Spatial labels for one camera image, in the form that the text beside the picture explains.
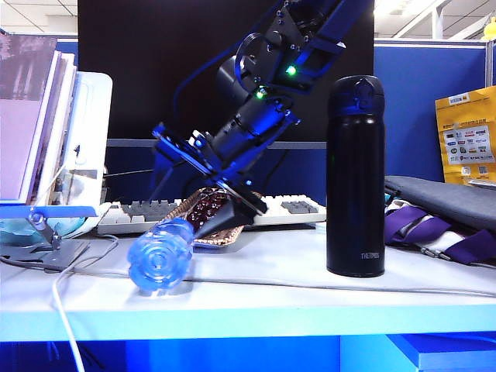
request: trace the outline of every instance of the white desk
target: white desk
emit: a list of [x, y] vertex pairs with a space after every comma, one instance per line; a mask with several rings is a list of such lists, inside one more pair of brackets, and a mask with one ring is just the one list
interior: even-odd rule
[[[387, 249], [382, 277], [340, 277], [326, 270], [325, 241], [325, 233], [318, 230], [244, 232], [225, 250], [196, 253], [194, 275], [376, 288], [496, 290], [496, 270], [394, 249]], [[94, 267], [126, 268], [131, 242], [122, 239]], [[89, 254], [102, 252], [108, 243], [95, 240]], [[0, 265], [0, 341], [67, 339], [52, 306], [50, 287], [55, 277]], [[73, 275], [61, 287], [64, 307], [81, 340], [496, 330], [494, 298], [186, 282], [175, 295], [147, 298], [129, 279], [81, 275]]]

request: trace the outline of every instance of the black monitor screen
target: black monitor screen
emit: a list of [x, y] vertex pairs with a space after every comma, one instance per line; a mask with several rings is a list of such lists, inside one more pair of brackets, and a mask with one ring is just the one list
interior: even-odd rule
[[[159, 122], [173, 122], [174, 91], [205, 62], [238, 43], [274, 6], [274, 0], [79, 0], [79, 69], [108, 74], [114, 84], [109, 138], [149, 139]], [[279, 139], [325, 141], [327, 98], [337, 78], [372, 74], [373, 9], [350, 30], [346, 51], [294, 112], [302, 122]], [[275, 13], [260, 24], [263, 32]], [[217, 92], [220, 64], [206, 68], [181, 91], [177, 101], [184, 138], [193, 129], [217, 133], [236, 108]]]

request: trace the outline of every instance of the book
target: book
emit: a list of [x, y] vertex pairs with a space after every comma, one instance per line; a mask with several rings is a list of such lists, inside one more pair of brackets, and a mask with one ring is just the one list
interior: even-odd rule
[[0, 34], [0, 204], [27, 204], [40, 170], [56, 38]]
[[60, 77], [53, 82], [53, 84], [57, 85], [57, 89], [52, 89], [53, 94], [50, 96], [53, 114], [47, 116], [48, 122], [45, 123], [46, 126], [51, 126], [51, 132], [49, 136], [45, 137], [46, 146], [42, 147], [41, 158], [43, 162], [40, 163], [42, 166], [40, 168], [40, 177], [38, 184], [35, 184], [35, 189], [37, 189], [36, 199], [33, 200], [33, 203], [37, 205], [50, 204], [50, 198], [55, 186], [54, 178], [60, 168], [64, 166], [64, 164], [60, 163], [60, 157], [71, 112], [75, 77], [74, 55], [62, 53]]

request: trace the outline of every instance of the food package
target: food package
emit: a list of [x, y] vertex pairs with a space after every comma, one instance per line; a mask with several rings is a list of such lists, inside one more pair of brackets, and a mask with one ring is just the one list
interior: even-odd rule
[[[189, 221], [196, 231], [201, 227], [205, 218], [212, 218], [223, 205], [223, 200], [231, 196], [224, 190], [216, 188], [202, 188], [184, 200], [179, 206], [165, 216], [165, 219], [181, 217]], [[214, 232], [201, 239], [196, 239], [194, 245], [201, 248], [220, 248], [236, 241], [244, 226]]]
[[446, 182], [496, 181], [496, 86], [436, 100]]

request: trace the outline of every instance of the white keyboard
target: white keyboard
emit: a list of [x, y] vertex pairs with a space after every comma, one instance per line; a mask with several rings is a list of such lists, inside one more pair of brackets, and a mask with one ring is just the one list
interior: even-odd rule
[[[326, 207], [305, 195], [265, 196], [262, 200], [267, 203], [268, 210], [264, 215], [255, 217], [253, 226], [316, 223], [326, 220]], [[181, 200], [175, 200], [174, 203], [152, 201], [151, 204], [134, 201], [131, 205], [114, 202], [97, 225], [97, 234], [144, 233], [180, 203]]]

